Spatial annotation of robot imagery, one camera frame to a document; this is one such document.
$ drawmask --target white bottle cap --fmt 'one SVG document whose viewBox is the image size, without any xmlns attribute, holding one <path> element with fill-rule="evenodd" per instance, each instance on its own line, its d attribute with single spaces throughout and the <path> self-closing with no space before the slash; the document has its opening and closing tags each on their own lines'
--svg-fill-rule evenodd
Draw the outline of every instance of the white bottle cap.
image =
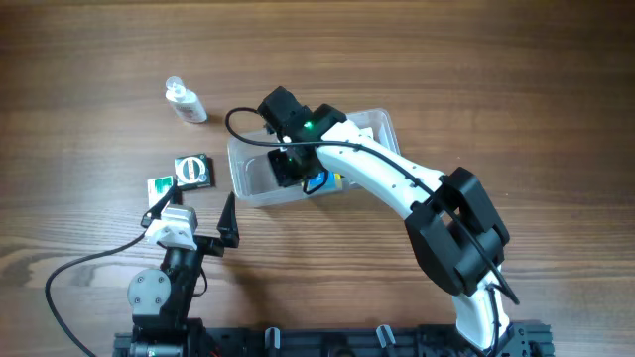
<svg viewBox="0 0 635 357">
<path fill-rule="evenodd" d="M 183 81 L 177 76 L 172 76 L 166 81 L 166 88 L 174 95 L 177 100 L 183 100 L 186 97 L 188 90 L 186 89 Z"/>
</svg>

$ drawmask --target white robot part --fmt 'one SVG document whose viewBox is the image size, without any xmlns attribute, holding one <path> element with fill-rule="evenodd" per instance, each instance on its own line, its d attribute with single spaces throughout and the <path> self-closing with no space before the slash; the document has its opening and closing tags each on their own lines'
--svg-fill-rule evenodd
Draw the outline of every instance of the white robot part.
<svg viewBox="0 0 635 357">
<path fill-rule="evenodd" d="M 350 120 L 335 124 L 321 139 L 362 144 L 394 161 L 419 178 L 431 190 L 437 190 L 441 186 L 439 177 L 444 173 L 425 168 L 391 152 L 366 136 Z M 429 197 L 423 190 L 415 187 L 412 181 L 372 154 L 338 146 L 320 146 L 316 152 L 319 161 L 327 170 L 359 183 L 404 219 L 412 213 L 410 206 L 413 202 L 424 202 Z"/>
<path fill-rule="evenodd" d="M 436 191 L 444 174 L 415 164 L 387 150 L 372 138 L 360 132 L 359 128 L 347 120 L 335 124 L 321 137 L 324 141 L 343 141 L 362 144 L 373 149 L 408 172 L 419 178 L 432 191 Z M 411 213 L 413 202 L 424 202 L 429 195 L 413 185 L 404 176 L 381 159 L 361 150 L 348 147 L 321 146 L 316 149 L 317 157 L 329 171 L 342 174 L 361 186 L 393 208 L 403 219 Z M 490 348 L 494 335 L 494 314 L 490 302 L 491 283 L 498 283 L 493 273 L 489 272 L 478 284 L 477 291 L 471 297 L 460 295 L 452 297 L 456 308 L 456 329 L 472 345 L 481 351 Z M 499 317 L 499 334 L 502 336 L 509 325 L 509 317 L 503 311 L 500 293 L 495 292 L 496 309 Z"/>
<path fill-rule="evenodd" d="M 456 309 L 456 330 L 481 351 L 492 345 L 494 337 L 494 313 L 490 293 L 486 289 L 492 283 L 498 284 L 498 281 L 494 274 L 489 272 L 478 283 L 477 290 L 471 297 L 464 294 L 452 297 Z M 501 337 L 509 326 L 509 317 L 503 311 L 500 292 L 495 291 L 494 296 L 500 323 L 498 336 Z"/>
<path fill-rule="evenodd" d="M 148 242 L 164 247 L 196 250 L 194 231 L 198 227 L 194 209 L 177 204 L 169 204 L 161 213 L 161 219 L 152 221 L 146 236 Z"/>
</svg>

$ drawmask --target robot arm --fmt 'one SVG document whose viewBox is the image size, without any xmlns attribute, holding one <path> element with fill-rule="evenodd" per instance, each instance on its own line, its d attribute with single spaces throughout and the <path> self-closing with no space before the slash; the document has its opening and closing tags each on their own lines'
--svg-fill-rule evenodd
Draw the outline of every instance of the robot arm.
<svg viewBox="0 0 635 357">
<path fill-rule="evenodd" d="M 410 162 L 362 134 L 343 113 L 325 104 L 312 112 L 282 87 L 265 98 L 258 113 L 282 143 L 348 143 L 347 146 L 290 146 L 283 152 L 289 159 L 280 162 L 291 164 L 284 167 L 272 163 L 272 167 L 278 171 L 277 178 L 309 178 L 323 170 L 338 173 L 392 207 L 405 220 L 422 270 L 452 295 L 458 332 L 478 350 L 488 351 L 494 341 L 494 331 L 498 330 L 502 336 L 509 318 L 503 311 L 500 293 L 488 289 L 497 283 L 494 274 L 466 234 L 482 245 L 499 270 L 509 234 L 478 179 L 463 168 L 446 176 Z M 350 144 L 372 149 L 405 169 L 427 186 L 434 193 L 433 197 L 386 160 Z M 279 184 L 290 183 L 279 180 Z M 443 207 L 458 210 L 462 224 L 445 224 Z"/>
<path fill-rule="evenodd" d="M 359 128 L 350 120 L 335 124 L 321 138 L 324 141 L 348 141 L 362 144 L 379 151 L 402 168 L 406 168 L 432 190 L 437 191 L 442 185 L 440 178 L 445 175 L 444 173 L 414 164 L 387 150 L 371 138 L 362 135 Z M 323 146 L 318 147 L 316 152 L 325 169 L 342 174 L 359 183 L 393 208 L 405 220 L 413 213 L 411 209 L 413 202 L 425 202 L 430 197 L 384 161 L 364 151 Z M 492 344 L 494 313 L 491 296 L 486 288 L 490 284 L 496 283 L 494 275 L 487 273 L 478 282 L 477 289 L 471 296 L 459 294 L 452 297 L 456 308 L 456 329 L 468 342 L 481 351 L 488 349 Z M 509 324 L 509 317 L 503 311 L 498 291 L 495 292 L 494 305 L 498 310 L 499 323 L 501 324 L 499 335 L 502 336 Z"/>
</svg>

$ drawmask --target small box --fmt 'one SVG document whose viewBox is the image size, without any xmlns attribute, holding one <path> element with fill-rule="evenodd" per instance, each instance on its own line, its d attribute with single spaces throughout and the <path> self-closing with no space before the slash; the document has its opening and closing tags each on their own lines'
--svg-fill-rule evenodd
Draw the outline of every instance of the small box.
<svg viewBox="0 0 635 357">
<path fill-rule="evenodd" d="M 181 190 L 211 186 L 211 164 L 206 154 L 176 158 L 175 172 Z"/>
<path fill-rule="evenodd" d="M 397 137 L 387 111 L 372 109 L 346 114 L 346 117 L 353 121 L 364 134 L 371 136 L 386 149 L 399 154 Z M 267 134 L 264 129 L 242 135 L 251 140 L 276 142 L 276 136 Z M 311 195 L 303 193 L 301 183 L 280 187 L 267 154 L 271 149 L 249 145 L 234 137 L 229 138 L 227 152 L 236 198 L 246 201 L 253 207 L 292 202 L 327 193 L 346 192 L 359 187 L 349 178 L 340 175 L 336 177 L 337 173 L 329 173 L 328 181 L 324 186 L 326 189 L 320 189 Z M 315 187 L 322 181 L 323 177 L 312 178 L 308 187 Z"/>
</svg>

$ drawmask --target black wire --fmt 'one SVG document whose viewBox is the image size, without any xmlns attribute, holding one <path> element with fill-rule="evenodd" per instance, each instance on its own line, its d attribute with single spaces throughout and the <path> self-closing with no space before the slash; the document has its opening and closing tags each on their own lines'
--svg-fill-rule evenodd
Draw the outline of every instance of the black wire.
<svg viewBox="0 0 635 357">
<path fill-rule="evenodd" d="M 260 141 L 251 140 L 251 139 L 242 137 L 231 128 L 231 125 L 229 123 L 229 119 L 231 118 L 231 115 L 236 112 L 249 112 L 249 113 L 254 113 L 257 115 L 260 115 L 260 113 L 253 108 L 240 107 L 240 108 L 234 108 L 230 110 L 225 116 L 225 127 L 227 127 L 227 131 L 229 131 L 229 133 L 232 136 L 234 136 L 234 138 L 240 140 L 243 143 L 256 145 L 256 146 L 263 146 L 263 147 L 273 147 L 273 148 L 281 148 L 281 147 L 293 148 L 293 147 L 301 147 L 301 146 L 313 146 L 313 147 L 340 146 L 340 147 L 353 148 L 354 150 L 365 151 L 366 153 L 374 155 L 375 157 L 381 159 L 386 164 L 388 164 L 389 166 L 397 170 L 400 174 L 404 175 L 406 179 L 411 180 L 416 186 L 418 186 L 423 191 L 425 191 L 430 197 L 434 197 L 434 192 L 428 186 L 426 186 L 419 178 L 412 175 L 406 169 L 402 168 L 401 166 L 399 166 L 397 163 L 387 158 L 382 153 L 379 153 L 373 149 L 367 148 L 361 144 L 338 142 L 338 141 L 318 141 L 318 142 L 301 142 L 301 143 L 267 143 L 267 142 L 260 142 Z M 500 292 L 504 296 L 511 299 L 514 302 L 514 304 L 520 304 L 520 301 L 518 300 L 518 298 L 516 297 L 512 289 L 509 287 L 509 285 L 507 284 L 507 281 L 505 280 L 503 275 L 500 273 L 500 271 L 498 270 L 494 262 L 492 262 L 492 260 L 487 257 L 487 254 L 485 253 L 485 249 L 483 248 L 483 246 L 476 240 L 476 238 L 474 238 L 474 236 L 471 234 L 471 232 L 469 232 L 467 227 L 465 227 L 463 222 L 460 221 L 458 216 L 452 210 L 450 210 L 443 202 L 435 201 L 435 203 L 438 204 L 441 207 L 441 209 L 443 209 L 452 218 L 452 220 L 456 222 L 458 227 L 466 233 L 467 237 L 469 238 L 469 242 L 474 246 L 474 248 L 476 248 L 476 251 L 480 255 L 481 259 L 487 265 L 487 268 L 489 268 L 492 274 L 494 274 L 494 276 L 496 277 L 496 280 L 498 281 L 498 283 L 500 283 L 500 286 L 502 287 Z"/>
<path fill-rule="evenodd" d="M 205 289 L 201 293 L 194 293 L 193 298 L 200 298 L 203 294 L 207 292 L 207 276 L 205 275 L 205 270 L 201 269 L 200 274 L 202 275 L 203 280 L 205 281 Z"/>
<path fill-rule="evenodd" d="M 139 237 L 135 238 L 134 240 L 132 240 L 130 243 L 122 245 L 119 248 L 115 248 L 115 249 L 111 249 L 109 251 L 105 251 L 105 252 L 101 252 L 101 253 L 96 253 L 96 254 L 91 254 L 88 256 L 85 256 L 83 258 L 79 258 L 79 259 L 75 259 L 72 262 L 66 263 L 64 265 L 62 265 L 61 267 L 55 269 L 51 275 L 49 276 L 49 278 L 47 279 L 47 283 L 45 284 L 44 287 L 44 293 L 45 296 L 47 297 L 47 303 L 49 304 L 49 308 L 51 309 L 51 313 L 53 314 L 53 317 L 58 321 L 58 324 L 60 325 L 60 327 L 62 328 L 63 332 L 68 336 L 68 338 L 70 338 L 70 340 L 77 345 L 77 347 L 79 347 L 79 349 L 85 353 L 86 355 L 90 356 L 90 357 L 96 357 L 96 355 L 94 353 L 92 353 L 88 347 L 84 346 L 83 343 L 81 343 L 77 337 L 75 337 L 75 335 L 70 331 L 70 329 L 68 328 L 68 325 L 66 325 L 66 323 L 64 322 L 64 320 L 62 319 L 62 317 L 60 316 L 60 313 L 58 312 L 58 310 L 56 309 L 55 304 L 53 303 L 53 299 L 51 298 L 51 284 L 53 283 L 53 279 L 56 278 L 56 276 L 63 272 L 64 270 L 75 266 L 77 264 L 83 263 L 83 262 L 87 262 L 89 260 L 93 260 L 93 259 L 97 259 L 97 258 L 102 258 L 105 256 L 109 256 L 112 254 L 117 254 L 119 252 L 122 252 L 130 247 L 132 247 L 133 245 L 139 243 L 143 237 L 146 235 L 146 232 L 144 231 L 143 233 L 141 233 L 141 235 L 139 235 Z"/>
<path fill-rule="evenodd" d="M 498 334 L 500 333 L 500 317 L 498 316 L 498 308 L 496 306 L 496 292 L 494 289 L 498 287 L 497 285 L 491 284 L 487 287 L 487 291 L 489 292 L 489 303 L 492 306 L 492 314 L 494 317 L 494 343 L 492 343 L 492 349 L 490 352 L 490 357 L 496 357 L 496 353 L 498 353 Z"/>
<path fill-rule="evenodd" d="M 302 184 L 302 192 L 304 192 L 306 195 L 309 195 L 316 192 L 318 189 L 324 187 L 324 185 L 328 181 L 328 170 L 324 170 L 322 173 L 324 174 L 324 180 L 320 184 L 318 184 L 316 187 L 312 188 L 311 190 L 307 190 L 307 186 L 309 185 L 309 180 L 305 179 L 305 182 Z"/>
</svg>

